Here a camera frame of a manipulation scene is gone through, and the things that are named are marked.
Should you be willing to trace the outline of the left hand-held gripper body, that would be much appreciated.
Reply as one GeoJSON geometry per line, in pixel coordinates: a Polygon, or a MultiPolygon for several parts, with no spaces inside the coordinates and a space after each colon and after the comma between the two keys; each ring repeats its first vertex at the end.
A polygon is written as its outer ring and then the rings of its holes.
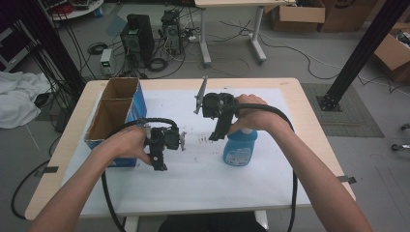
{"type": "Polygon", "coordinates": [[[149,147],[151,154],[162,153],[165,149],[185,151],[185,133],[173,128],[150,128],[144,145],[149,147]]]}

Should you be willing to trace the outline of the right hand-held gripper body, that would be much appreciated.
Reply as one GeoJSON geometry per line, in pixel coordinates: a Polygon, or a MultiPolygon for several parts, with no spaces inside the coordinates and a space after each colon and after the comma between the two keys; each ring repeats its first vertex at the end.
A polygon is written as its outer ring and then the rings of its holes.
{"type": "Polygon", "coordinates": [[[220,118],[222,115],[235,115],[239,113],[236,108],[234,96],[229,93],[205,93],[208,76],[203,76],[203,81],[195,96],[195,114],[202,111],[204,118],[220,118]]]}

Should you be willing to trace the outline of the blue spray bottle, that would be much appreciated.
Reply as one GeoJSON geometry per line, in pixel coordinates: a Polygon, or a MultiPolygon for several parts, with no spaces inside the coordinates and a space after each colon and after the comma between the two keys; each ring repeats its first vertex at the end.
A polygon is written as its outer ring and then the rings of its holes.
{"type": "Polygon", "coordinates": [[[227,136],[223,161],[232,166],[245,166],[252,157],[258,133],[256,130],[240,129],[227,136]]]}

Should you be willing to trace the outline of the person's right hand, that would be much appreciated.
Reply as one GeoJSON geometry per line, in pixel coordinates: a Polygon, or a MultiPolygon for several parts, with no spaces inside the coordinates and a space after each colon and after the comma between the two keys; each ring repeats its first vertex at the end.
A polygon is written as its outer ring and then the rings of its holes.
{"type": "MultiPolygon", "coordinates": [[[[236,100],[240,104],[266,104],[263,99],[254,94],[243,94],[236,100]]],[[[239,129],[272,132],[277,131],[281,126],[287,126],[287,123],[273,112],[261,109],[241,109],[238,120],[230,126],[228,133],[233,133],[239,129]]]]}

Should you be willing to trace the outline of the person's left hand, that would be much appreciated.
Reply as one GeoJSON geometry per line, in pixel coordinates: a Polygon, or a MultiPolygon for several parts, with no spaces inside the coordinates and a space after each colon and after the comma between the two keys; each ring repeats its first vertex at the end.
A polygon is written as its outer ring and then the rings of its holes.
{"type": "Polygon", "coordinates": [[[102,143],[102,153],[111,160],[117,158],[134,158],[151,165],[149,156],[144,151],[146,130],[131,126],[115,133],[102,143]]]}

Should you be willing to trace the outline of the white table mat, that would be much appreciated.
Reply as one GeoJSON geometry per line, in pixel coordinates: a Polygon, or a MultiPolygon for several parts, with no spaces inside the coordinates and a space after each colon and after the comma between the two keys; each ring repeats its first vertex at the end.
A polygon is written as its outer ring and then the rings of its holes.
{"type": "Polygon", "coordinates": [[[211,141],[212,119],[195,114],[195,91],[143,91],[150,117],[175,121],[186,135],[185,151],[164,153],[166,171],[139,161],[134,167],[110,167],[96,183],[82,214],[106,217],[191,212],[241,211],[309,205],[304,188],[294,184],[293,170],[278,144],[258,134],[250,162],[232,166],[222,159],[224,141],[211,141]]]}

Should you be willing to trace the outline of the blue cardboard box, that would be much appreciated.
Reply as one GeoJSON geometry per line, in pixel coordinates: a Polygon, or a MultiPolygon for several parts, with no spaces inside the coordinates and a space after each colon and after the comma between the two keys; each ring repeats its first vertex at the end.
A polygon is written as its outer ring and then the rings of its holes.
{"type": "Polygon", "coordinates": [[[94,150],[121,126],[146,116],[147,106],[139,79],[111,78],[98,100],[84,142],[94,150]]]}

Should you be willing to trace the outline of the white table leg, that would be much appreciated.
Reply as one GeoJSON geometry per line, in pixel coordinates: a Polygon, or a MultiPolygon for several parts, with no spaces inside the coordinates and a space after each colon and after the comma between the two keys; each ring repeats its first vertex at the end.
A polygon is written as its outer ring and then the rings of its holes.
{"type": "Polygon", "coordinates": [[[137,232],[139,224],[139,217],[126,217],[124,229],[126,232],[137,232]]]}
{"type": "Polygon", "coordinates": [[[267,219],[267,213],[265,211],[255,211],[254,212],[256,221],[265,229],[269,229],[269,223],[267,219]]]}

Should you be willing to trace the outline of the person's dark clothing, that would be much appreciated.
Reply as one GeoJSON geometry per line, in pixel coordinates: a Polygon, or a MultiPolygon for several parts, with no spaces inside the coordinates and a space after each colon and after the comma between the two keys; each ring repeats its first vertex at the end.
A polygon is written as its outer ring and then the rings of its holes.
{"type": "Polygon", "coordinates": [[[254,212],[168,216],[159,232],[267,232],[254,212]]]}

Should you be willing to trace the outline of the small open computer tower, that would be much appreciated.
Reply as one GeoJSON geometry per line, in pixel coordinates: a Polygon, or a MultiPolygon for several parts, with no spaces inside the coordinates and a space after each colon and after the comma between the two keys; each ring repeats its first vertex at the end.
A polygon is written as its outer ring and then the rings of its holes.
{"type": "Polygon", "coordinates": [[[172,55],[182,53],[182,39],[180,29],[180,12],[165,10],[161,18],[162,33],[165,39],[165,49],[172,55]]]}

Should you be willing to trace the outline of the white power supply unit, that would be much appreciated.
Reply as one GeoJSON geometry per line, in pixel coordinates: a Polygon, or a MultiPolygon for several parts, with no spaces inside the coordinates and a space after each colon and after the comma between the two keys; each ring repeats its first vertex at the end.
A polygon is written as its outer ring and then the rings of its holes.
{"type": "Polygon", "coordinates": [[[114,73],[111,48],[107,48],[102,51],[100,63],[104,74],[112,75],[114,73]]]}

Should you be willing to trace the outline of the large black computer tower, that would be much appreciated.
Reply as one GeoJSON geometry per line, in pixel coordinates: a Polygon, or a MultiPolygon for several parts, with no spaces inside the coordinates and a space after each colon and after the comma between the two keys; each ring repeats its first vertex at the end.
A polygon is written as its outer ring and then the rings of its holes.
{"type": "Polygon", "coordinates": [[[155,42],[150,17],[146,14],[128,14],[120,34],[125,51],[145,67],[152,59],[155,42]]]}

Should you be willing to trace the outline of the white-legged wooden desk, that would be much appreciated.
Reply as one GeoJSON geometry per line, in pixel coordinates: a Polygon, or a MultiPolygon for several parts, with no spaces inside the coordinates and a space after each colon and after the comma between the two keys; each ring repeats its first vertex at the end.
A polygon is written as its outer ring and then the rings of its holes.
{"type": "Polygon", "coordinates": [[[264,8],[266,6],[275,8],[277,6],[293,4],[295,0],[194,0],[194,2],[195,6],[200,9],[201,32],[199,36],[199,46],[202,54],[203,64],[205,67],[209,67],[212,64],[212,60],[206,42],[206,10],[208,8],[255,6],[256,12],[254,26],[253,30],[249,34],[249,42],[255,51],[257,60],[259,61],[259,63],[263,63],[267,60],[267,57],[263,49],[261,48],[258,36],[262,16],[264,14],[264,8]]]}

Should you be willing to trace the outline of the grey tape strip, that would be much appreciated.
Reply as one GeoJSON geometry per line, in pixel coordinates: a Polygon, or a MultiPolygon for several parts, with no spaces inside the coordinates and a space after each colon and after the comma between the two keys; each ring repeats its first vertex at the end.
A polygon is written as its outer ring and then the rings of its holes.
{"type": "Polygon", "coordinates": [[[58,166],[46,166],[42,169],[39,169],[35,172],[34,176],[41,178],[43,174],[47,173],[56,173],[58,171],[59,167],[58,166]]]}
{"type": "Polygon", "coordinates": [[[357,183],[355,177],[348,177],[344,175],[344,176],[337,176],[337,178],[340,180],[341,183],[348,183],[349,185],[357,183]]]}

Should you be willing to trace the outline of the open brown cardboard box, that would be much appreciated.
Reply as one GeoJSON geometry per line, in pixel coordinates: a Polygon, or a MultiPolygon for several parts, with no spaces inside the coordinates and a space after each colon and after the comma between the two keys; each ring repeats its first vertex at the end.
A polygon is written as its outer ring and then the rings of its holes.
{"type": "Polygon", "coordinates": [[[279,32],[315,32],[325,22],[321,0],[295,0],[270,11],[272,29],[279,32]]]}

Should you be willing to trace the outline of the grey floor mat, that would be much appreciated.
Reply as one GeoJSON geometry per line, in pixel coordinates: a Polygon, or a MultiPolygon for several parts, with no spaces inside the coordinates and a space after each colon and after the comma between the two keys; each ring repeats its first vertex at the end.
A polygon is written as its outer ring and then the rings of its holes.
{"type": "Polygon", "coordinates": [[[302,83],[307,99],[328,136],[383,137],[356,90],[350,86],[335,109],[323,110],[319,103],[330,84],[302,83]]]}

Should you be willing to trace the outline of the white cloth heap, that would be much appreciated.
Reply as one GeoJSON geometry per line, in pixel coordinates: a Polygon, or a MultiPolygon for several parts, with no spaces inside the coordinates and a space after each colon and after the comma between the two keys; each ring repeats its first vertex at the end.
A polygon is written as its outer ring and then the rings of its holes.
{"type": "Polygon", "coordinates": [[[0,72],[0,129],[14,129],[34,120],[41,113],[35,100],[50,88],[43,73],[0,72]]]}

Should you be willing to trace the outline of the round white table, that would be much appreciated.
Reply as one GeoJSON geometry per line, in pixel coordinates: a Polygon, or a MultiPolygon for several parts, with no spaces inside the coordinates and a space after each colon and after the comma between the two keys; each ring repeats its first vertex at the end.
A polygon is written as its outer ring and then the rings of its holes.
{"type": "Polygon", "coordinates": [[[73,10],[71,12],[55,13],[55,14],[51,14],[50,16],[55,21],[77,18],[80,16],[88,15],[88,14],[93,14],[95,17],[102,17],[103,16],[103,10],[102,10],[103,3],[104,3],[103,0],[90,0],[87,8],[73,7],[73,10]]]}

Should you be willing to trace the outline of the closed brown cardboard box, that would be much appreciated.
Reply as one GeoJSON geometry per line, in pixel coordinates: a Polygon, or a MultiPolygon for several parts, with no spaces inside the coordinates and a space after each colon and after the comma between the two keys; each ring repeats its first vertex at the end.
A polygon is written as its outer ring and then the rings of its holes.
{"type": "Polygon", "coordinates": [[[323,33],[358,31],[377,0],[321,0],[325,6],[325,22],[318,25],[323,33]]]}

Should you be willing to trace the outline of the cardboard box with dark contents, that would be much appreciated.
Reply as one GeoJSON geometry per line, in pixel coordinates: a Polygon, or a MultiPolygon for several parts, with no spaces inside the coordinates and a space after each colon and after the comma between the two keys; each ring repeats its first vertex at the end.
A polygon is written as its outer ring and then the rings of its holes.
{"type": "Polygon", "coordinates": [[[410,23],[396,23],[374,55],[393,82],[410,83],[410,23]]]}

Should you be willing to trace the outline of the black metal frame post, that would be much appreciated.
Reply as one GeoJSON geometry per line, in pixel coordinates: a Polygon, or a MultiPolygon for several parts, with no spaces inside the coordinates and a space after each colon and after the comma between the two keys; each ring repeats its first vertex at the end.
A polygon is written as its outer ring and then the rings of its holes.
{"type": "Polygon", "coordinates": [[[335,111],[367,60],[410,6],[410,0],[386,0],[326,94],[318,99],[322,111],[335,111]]]}

